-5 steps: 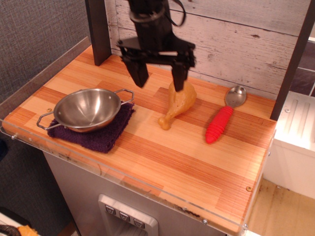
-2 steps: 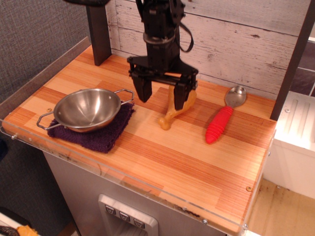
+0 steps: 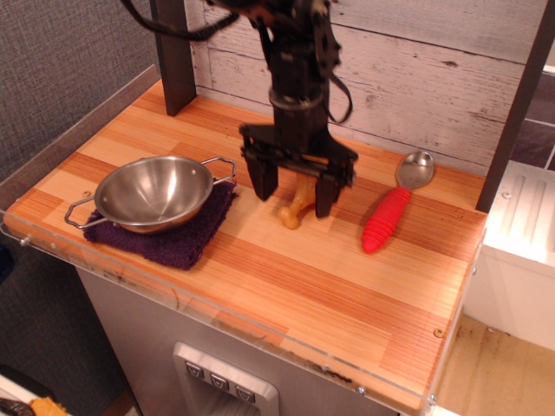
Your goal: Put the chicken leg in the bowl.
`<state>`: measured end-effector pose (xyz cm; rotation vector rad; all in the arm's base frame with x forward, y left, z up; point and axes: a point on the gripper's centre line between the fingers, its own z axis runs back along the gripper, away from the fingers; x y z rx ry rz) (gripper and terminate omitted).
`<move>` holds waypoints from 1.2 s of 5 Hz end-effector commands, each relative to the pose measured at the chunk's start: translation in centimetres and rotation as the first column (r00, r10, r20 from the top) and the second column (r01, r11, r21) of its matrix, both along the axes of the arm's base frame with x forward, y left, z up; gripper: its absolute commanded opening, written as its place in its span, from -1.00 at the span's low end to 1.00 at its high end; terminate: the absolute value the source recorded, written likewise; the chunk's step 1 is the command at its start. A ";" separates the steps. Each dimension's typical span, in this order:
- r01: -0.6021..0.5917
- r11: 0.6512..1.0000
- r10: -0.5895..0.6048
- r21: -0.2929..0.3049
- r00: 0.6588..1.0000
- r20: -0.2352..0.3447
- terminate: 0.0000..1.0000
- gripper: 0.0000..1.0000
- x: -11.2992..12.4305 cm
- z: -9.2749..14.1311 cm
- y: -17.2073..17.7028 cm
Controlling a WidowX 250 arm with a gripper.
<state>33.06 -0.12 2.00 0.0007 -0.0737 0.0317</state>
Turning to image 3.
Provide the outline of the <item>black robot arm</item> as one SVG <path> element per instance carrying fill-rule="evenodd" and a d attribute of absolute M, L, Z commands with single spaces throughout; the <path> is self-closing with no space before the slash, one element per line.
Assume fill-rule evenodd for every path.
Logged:
<path fill-rule="evenodd" d="M 339 80 L 341 47 L 330 22 L 328 1 L 218 1 L 217 6 L 246 16 L 258 31 L 271 73 L 270 125 L 243 125 L 242 154 L 257 196 L 266 200 L 285 168 L 315 179 L 316 215 L 325 218 L 341 190 L 354 181 L 357 153 L 329 131 L 330 85 Z"/>

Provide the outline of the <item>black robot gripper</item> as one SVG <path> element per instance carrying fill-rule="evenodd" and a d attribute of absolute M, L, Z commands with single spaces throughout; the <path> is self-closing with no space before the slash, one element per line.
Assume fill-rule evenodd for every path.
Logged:
<path fill-rule="evenodd" d="M 328 129 L 321 97 L 312 101 L 272 98 L 271 124 L 244 124 L 242 154 L 257 197 L 267 200 L 278 187 L 278 168 L 320 177 L 316 184 L 316 216 L 325 218 L 343 186 L 355 180 L 357 153 L 336 141 Z"/>

